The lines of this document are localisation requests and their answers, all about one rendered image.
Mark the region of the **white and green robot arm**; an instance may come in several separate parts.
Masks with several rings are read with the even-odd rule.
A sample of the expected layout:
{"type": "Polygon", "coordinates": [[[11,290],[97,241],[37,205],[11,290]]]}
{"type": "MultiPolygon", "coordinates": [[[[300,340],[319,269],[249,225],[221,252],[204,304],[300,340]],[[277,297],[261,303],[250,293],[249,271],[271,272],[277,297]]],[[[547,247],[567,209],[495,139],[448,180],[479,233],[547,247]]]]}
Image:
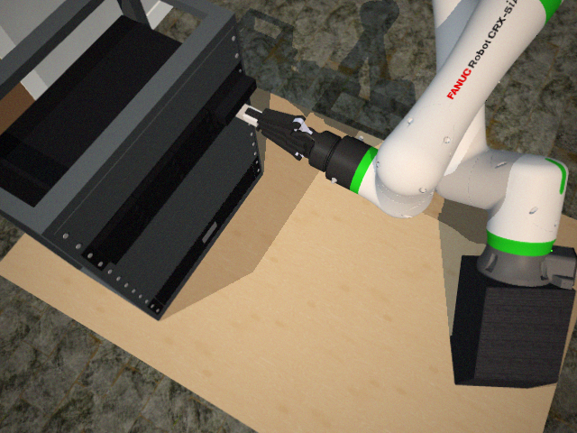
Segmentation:
{"type": "Polygon", "coordinates": [[[562,2],[432,0],[434,79],[379,149],[362,136],[344,136],[328,157],[325,177],[395,218],[422,213],[433,188],[485,209],[488,239],[477,259],[482,274],[517,286],[572,290],[577,254],[553,245],[568,168],[546,156],[491,149],[484,103],[562,2]]]}

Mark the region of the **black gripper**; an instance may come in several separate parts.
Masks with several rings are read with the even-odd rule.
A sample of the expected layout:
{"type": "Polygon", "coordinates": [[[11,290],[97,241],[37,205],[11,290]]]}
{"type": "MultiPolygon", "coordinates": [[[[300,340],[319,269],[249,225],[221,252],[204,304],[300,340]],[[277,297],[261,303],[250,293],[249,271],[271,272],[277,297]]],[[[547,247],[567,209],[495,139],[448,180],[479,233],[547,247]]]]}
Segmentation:
{"type": "Polygon", "coordinates": [[[325,172],[328,157],[334,146],[342,139],[341,136],[329,131],[318,133],[313,128],[307,127],[303,115],[291,115],[268,108],[262,112],[244,104],[236,117],[257,126],[257,132],[261,129],[262,135],[289,152],[298,161],[302,157],[308,158],[309,165],[322,172],[325,172]]]}

